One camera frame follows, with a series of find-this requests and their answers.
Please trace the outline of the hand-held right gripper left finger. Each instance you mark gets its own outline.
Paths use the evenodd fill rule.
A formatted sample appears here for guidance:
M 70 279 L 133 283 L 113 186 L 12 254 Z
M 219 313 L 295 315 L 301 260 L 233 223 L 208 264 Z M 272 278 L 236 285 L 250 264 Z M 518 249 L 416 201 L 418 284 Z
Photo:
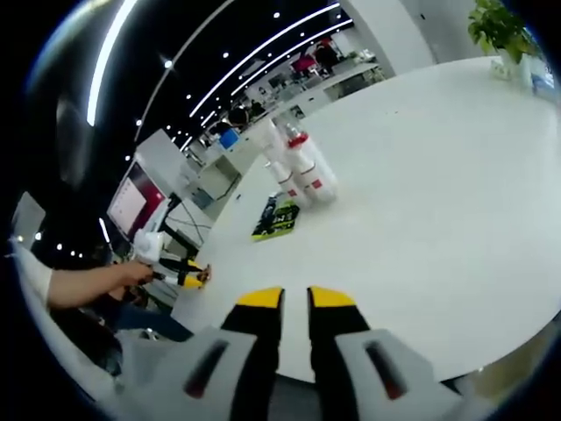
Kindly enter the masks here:
M 279 366 L 281 287 L 241 296 L 182 342 L 121 338 L 118 420 L 265 420 Z

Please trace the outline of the person's left hand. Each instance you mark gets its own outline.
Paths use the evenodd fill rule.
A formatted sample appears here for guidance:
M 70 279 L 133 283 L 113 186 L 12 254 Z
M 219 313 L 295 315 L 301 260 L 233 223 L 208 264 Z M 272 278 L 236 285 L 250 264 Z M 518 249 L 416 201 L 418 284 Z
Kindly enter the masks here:
M 110 271 L 117 288 L 143 285 L 153 279 L 153 269 L 137 260 L 113 265 Z

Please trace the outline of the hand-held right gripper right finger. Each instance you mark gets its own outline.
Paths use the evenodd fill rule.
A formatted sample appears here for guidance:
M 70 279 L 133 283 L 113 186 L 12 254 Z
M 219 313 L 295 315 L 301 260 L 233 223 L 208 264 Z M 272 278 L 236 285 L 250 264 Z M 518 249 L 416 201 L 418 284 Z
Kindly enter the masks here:
M 345 293 L 308 289 L 310 365 L 325 420 L 454 420 L 462 399 L 432 365 L 373 329 Z

